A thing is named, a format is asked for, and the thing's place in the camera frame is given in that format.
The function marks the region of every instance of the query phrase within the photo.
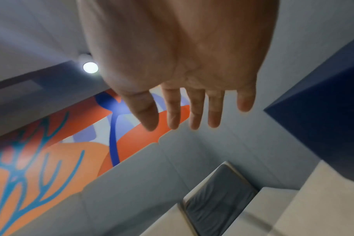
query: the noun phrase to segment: painted wall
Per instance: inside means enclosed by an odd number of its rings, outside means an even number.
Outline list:
[[[159,87],[159,126],[146,131],[108,90],[0,137],[0,236],[18,230],[170,129]],[[182,91],[182,119],[189,102]]]

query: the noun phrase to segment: palm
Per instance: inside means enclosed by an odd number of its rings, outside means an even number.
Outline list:
[[[191,101],[193,129],[199,127],[205,93],[211,127],[220,123],[225,90],[237,90],[238,108],[250,110],[277,6],[277,0],[79,2],[101,74],[149,130],[158,114],[148,90],[160,84],[171,128],[180,121],[181,87]]]

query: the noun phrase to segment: recessed light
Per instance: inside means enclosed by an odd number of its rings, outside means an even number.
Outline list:
[[[83,67],[84,71],[89,74],[94,74],[98,71],[98,65],[94,62],[86,62]]]

